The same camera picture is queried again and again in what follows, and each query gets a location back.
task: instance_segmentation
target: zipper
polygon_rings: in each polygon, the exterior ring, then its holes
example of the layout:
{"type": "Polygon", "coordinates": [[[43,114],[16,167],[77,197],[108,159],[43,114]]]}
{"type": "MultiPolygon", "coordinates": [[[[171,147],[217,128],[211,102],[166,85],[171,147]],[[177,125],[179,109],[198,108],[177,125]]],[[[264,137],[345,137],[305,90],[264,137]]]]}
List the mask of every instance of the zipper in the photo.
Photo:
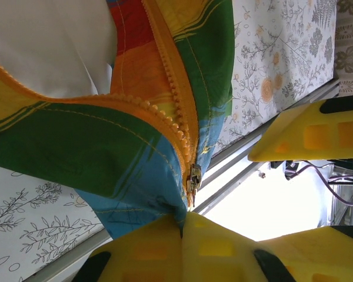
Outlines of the zipper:
{"type": "Polygon", "coordinates": [[[157,3],[154,0],[142,0],[142,4],[148,15],[154,39],[169,81],[176,115],[178,116],[177,120],[166,116],[166,113],[163,110],[159,110],[157,105],[152,105],[149,101],[132,95],[109,93],[69,99],[49,98],[21,85],[1,65],[0,79],[31,99],[111,108],[135,116],[153,126],[168,139],[177,153],[181,166],[183,190],[187,196],[188,207],[191,207],[195,201],[196,191],[201,184],[201,168],[195,164],[199,134],[195,99],[183,61],[157,3]]]}

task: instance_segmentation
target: white cloth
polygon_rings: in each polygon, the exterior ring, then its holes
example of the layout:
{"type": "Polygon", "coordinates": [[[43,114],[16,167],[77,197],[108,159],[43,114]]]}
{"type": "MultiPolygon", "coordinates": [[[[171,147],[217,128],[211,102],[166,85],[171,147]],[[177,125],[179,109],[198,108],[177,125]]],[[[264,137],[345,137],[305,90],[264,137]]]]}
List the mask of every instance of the white cloth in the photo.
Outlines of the white cloth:
{"type": "Polygon", "coordinates": [[[0,1],[0,64],[40,94],[108,93],[115,55],[105,0],[0,1]]]}

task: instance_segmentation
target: zipper pull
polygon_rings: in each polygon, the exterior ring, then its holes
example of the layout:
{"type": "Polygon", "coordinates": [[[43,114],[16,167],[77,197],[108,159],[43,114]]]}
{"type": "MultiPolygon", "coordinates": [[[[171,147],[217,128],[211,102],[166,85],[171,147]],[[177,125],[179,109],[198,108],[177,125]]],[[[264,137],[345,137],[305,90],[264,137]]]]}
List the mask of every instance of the zipper pull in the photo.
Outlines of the zipper pull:
{"type": "Polygon", "coordinates": [[[192,204],[195,207],[195,196],[201,185],[201,166],[197,164],[191,165],[191,171],[187,180],[187,192],[192,196],[192,204]]]}

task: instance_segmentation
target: yellow plastic part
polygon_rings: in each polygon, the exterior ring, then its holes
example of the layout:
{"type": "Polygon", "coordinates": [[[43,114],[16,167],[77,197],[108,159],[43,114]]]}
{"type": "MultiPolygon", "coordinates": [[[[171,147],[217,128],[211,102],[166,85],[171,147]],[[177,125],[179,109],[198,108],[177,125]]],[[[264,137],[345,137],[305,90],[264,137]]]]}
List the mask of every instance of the yellow plastic part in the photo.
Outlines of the yellow plastic part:
{"type": "Polygon", "coordinates": [[[297,282],[353,282],[353,239],[323,227],[263,241],[297,282]]]}
{"type": "Polygon", "coordinates": [[[286,110],[275,119],[248,159],[319,160],[353,158],[353,110],[323,114],[325,101],[286,110]]]}
{"type": "Polygon", "coordinates": [[[111,257],[98,282],[267,282],[253,250],[259,244],[188,213],[183,239],[165,216],[92,253],[111,257]]]}

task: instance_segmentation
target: colorful garment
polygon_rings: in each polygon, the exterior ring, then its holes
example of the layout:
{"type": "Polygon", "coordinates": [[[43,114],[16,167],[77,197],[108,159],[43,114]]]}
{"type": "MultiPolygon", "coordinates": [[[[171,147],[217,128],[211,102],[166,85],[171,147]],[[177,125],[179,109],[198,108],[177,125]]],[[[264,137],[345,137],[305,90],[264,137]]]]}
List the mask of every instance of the colorful garment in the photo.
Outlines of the colorful garment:
{"type": "Polygon", "coordinates": [[[0,166],[78,189],[112,237],[183,225],[231,99],[230,0],[108,0],[118,53],[106,95],[48,98],[0,67],[0,166]]]}

